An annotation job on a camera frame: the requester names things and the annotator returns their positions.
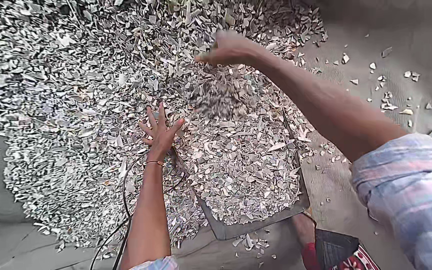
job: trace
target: fingers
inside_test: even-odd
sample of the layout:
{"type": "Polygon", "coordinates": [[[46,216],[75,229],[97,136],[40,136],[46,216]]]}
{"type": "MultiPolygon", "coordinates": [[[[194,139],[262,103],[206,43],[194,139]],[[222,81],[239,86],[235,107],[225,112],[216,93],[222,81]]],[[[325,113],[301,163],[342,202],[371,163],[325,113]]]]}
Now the fingers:
{"type": "Polygon", "coordinates": [[[141,138],[141,140],[143,141],[143,143],[145,143],[149,146],[153,145],[153,140],[149,140],[147,138],[141,138]]]}
{"type": "Polygon", "coordinates": [[[203,53],[200,55],[196,55],[194,57],[194,60],[196,62],[202,62],[202,63],[209,63],[212,65],[218,65],[218,64],[225,64],[225,59],[223,55],[224,51],[223,49],[213,49],[208,53],[203,53]]]}
{"type": "Polygon", "coordinates": [[[138,126],[144,131],[146,132],[147,135],[151,136],[154,138],[154,133],[153,130],[150,129],[147,125],[145,125],[143,122],[139,121],[138,122],[138,126]]]}
{"type": "Polygon", "coordinates": [[[169,129],[169,132],[171,134],[176,134],[176,132],[183,126],[184,124],[184,118],[181,118],[174,123],[174,125],[169,129]]]}
{"type": "Polygon", "coordinates": [[[158,123],[156,123],[156,119],[155,116],[153,114],[153,110],[151,109],[151,107],[146,107],[147,113],[148,113],[148,117],[149,117],[149,124],[151,124],[152,128],[156,128],[158,126],[158,123]]]}
{"type": "Polygon", "coordinates": [[[166,116],[164,113],[164,105],[163,102],[159,103],[159,116],[158,116],[158,121],[159,121],[159,126],[161,128],[163,128],[162,130],[166,131],[166,116]]]}

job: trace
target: hand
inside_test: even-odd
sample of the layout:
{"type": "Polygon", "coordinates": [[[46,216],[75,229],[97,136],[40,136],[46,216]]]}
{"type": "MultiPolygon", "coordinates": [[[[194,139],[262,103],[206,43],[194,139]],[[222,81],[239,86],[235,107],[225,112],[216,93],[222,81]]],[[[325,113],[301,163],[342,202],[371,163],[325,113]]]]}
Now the hand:
{"type": "Polygon", "coordinates": [[[176,123],[170,128],[166,127],[166,117],[164,115],[163,102],[159,104],[159,116],[158,123],[153,115],[151,107],[147,107],[147,114],[149,117],[149,124],[152,128],[149,128],[146,124],[139,121],[138,126],[146,132],[147,135],[151,136],[153,139],[149,140],[147,138],[142,138],[142,141],[151,146],[149,150],[147,160],[148,161],[164,161],[166,153],[171,149],[171,145],[174,140],[176,132],[181,128],[184,123],[184,119],[181,118],[176,121],[176,123]]]}
{"type": "Polygon", "coordinates": [[[264,50],[261,45],[234,31],[221,30],[216,32],[214,45],[215,48],[209,53],[197,55],[194,60],[212,65],[252,65],[257,52],[261,49],[264,50]]]}

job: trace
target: red cloth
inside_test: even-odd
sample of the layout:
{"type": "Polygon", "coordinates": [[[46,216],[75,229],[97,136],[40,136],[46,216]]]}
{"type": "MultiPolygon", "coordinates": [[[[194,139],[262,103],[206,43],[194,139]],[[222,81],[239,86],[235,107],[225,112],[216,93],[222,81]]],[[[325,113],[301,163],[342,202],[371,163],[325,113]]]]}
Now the red cloth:
{"type": "Polygon", "coordinates": [[[316,247],[314,242],[306,244],[301,251],[303,257],[304,267],[306,270],[321,270],[318,263],[318,257],[316,256],[316,247]]]}

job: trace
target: foot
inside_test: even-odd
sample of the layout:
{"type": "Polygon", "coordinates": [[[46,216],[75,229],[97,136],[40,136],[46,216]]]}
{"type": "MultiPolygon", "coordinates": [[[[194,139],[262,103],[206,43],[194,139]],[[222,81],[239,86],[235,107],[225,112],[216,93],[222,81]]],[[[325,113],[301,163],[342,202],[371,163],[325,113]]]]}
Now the foot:
{"type": "Polygon", "coordinates": [[[302,247],[309,243],[314,243],[315,239],[315,223],[311,218],[303,213],[299,213],[291,217],[291,222],[296,229],[296,235],[302,247]]]}

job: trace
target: wrist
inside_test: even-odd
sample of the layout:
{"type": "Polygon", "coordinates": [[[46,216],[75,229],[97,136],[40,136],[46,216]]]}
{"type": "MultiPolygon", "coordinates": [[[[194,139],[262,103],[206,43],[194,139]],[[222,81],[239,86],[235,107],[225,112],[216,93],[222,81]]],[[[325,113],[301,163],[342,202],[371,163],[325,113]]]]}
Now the wrist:
{"type": "Polygon", "coordinates": [[[164,158],[166,156],[166,153],[162,153],[161,151],[150,149],[148,152],[148,155],[146,157],[146,161],[159,161],[164,162],[164,158]]]}

